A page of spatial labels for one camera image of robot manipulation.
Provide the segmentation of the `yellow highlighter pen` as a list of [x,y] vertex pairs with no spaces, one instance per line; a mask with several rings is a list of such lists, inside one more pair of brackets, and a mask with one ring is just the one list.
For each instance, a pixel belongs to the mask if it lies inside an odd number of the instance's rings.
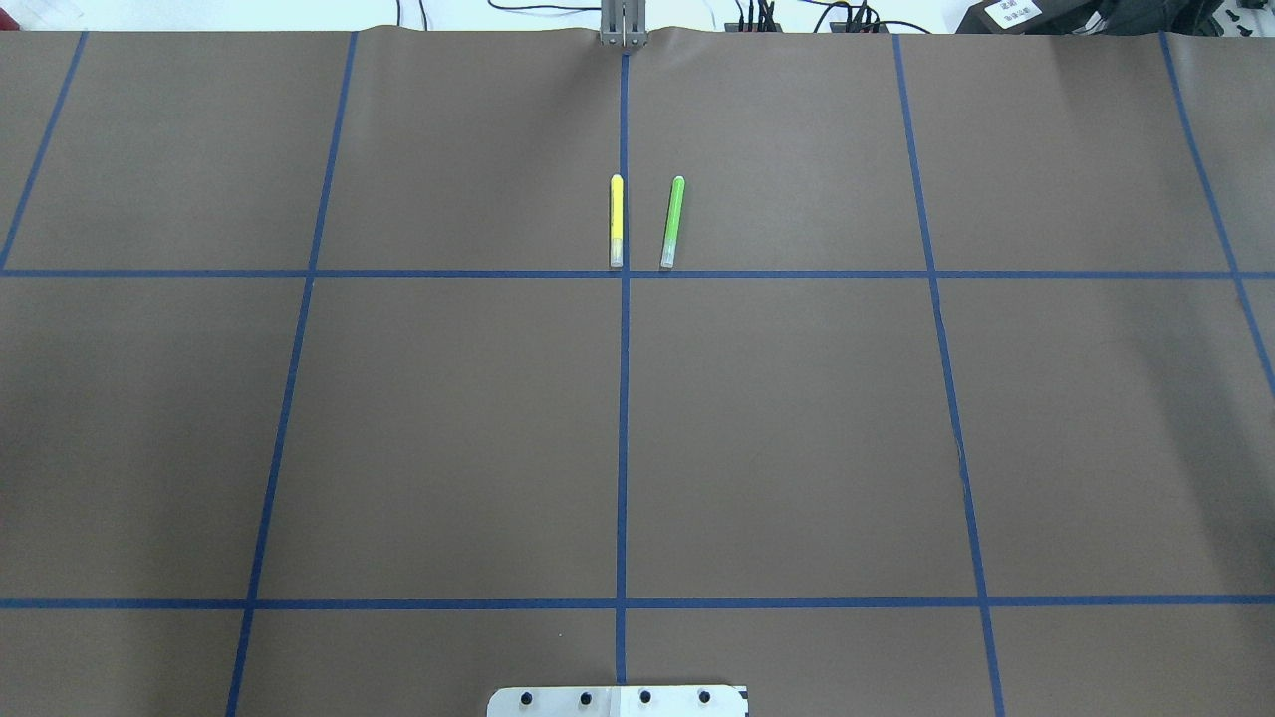
[[625,179],[615,174],[609,179],[609,268],[625,264]]

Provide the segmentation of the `green highlighter pen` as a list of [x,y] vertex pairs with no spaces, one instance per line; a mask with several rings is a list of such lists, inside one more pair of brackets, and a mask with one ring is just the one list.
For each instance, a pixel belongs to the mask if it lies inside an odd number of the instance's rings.
[[676,175],[669,182],[669,193],[668,198],[666,198],[666,221],[659,258],[660,270],[669,270],[674,267],[674,253],[677,253],[681,236],[683,195],[686,195],[686,177]]

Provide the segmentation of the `black usb hub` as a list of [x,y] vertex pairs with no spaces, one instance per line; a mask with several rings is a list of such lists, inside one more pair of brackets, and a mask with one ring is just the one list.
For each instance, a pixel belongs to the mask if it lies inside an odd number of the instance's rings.
[[769,15],[762,15],[755,6],[751,11],[745,9],[734,22],[723,26],[727,33],[782,33],[783,26]]

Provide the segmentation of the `aluminium frame post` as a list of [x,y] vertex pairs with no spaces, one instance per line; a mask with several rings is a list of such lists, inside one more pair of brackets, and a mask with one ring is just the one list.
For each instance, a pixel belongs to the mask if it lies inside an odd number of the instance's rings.
[[645,0],[601,1],[601,43],[632,51],[649,41]]

